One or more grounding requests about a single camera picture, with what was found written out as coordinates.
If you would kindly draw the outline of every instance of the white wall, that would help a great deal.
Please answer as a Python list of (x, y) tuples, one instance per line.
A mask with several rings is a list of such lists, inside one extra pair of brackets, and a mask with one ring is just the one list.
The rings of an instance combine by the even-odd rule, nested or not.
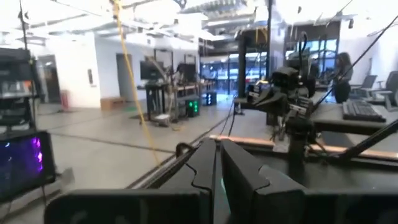
[[(145, 56), (153, 56), (154, 48), (159, 49), (173, 49), (174, 52), (174, 69), (177, 68), (179, 62), (183, 62), (184, 54), (198, 55), (195, 44), (178, 44), (178, 41), (173, 39), (147, 39), (146, 37), (139, 37), (137, 35), (128, 35), (127, 41), (134, 42), (126, 43), (127, 51), (132, 55), (132, 71), (134, 73), (134, 81), (136, 85), (143, 85), (144, 81), (140, 79), (141, 68), (140, 61), (144, 60)], [(116, 54), (122, 54), (123, 50), (120, 41), (116, 39), (95, 39), (96, 59), (98, 64), (100, 95), (101, 98), (120, 96), (119, 81), (118, 81), (118, 67), (116, 63)], [(156, 53), (157, 61), (163, 62), (165, 66), (171, 65), (171, 54), (169, 52)], [(144, 91), (138, 91), (138, 99), (143, 100), (146, 97)]]
[[(355, 21), (352, 29), (348, 28), (348, 21), (341, 23), (340, 42), (338, 52), (347, 52), (351, 56), (351, 62), (354, 63), (359, 56), (366, 50), (375, 37), (367, 37), (369, 30), (366, 27), (366, 21)], [(362, 84), (365, 76), (371, 68), (370, 58), (373, 57), (374, 47), (355, 65), (354, 73), (350, 83), (352, 85)]]
[(377, 75), (377, 81), (386, 81), (390, 72), (398, 70), (397, 36), (398, 26), (392, 27), (374, 46), (372, 74)]
[[(69, 105), (80, 108), (100, 107), (100, 83), (93, 35), (72, 42), (49, 40), (47, 47), (55, 55), (60, 89), (69, 93)], [(93, 84), (88, 78), (91, 69)]]

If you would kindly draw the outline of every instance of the long hair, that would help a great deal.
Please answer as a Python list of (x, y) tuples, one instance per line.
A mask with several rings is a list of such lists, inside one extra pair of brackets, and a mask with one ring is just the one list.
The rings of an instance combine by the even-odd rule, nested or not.
[(351, 65), (351, 58), (347, 52), (342, 52), (338, 54), (337, 58), (340, 61), (339, 67), (345, 67)]

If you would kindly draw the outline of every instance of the person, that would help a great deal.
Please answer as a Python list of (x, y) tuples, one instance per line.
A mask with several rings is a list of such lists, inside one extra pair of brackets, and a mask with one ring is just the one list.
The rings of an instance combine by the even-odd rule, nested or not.
[(337, 103), (347, 101), (351, 91), (349, 81), (353, 76), (353, 72), (349, 54), (347, 52), (338, 54), (335, 62), (335, 77), (333, 79), (333, 85), (335, 86), (334, 96)]

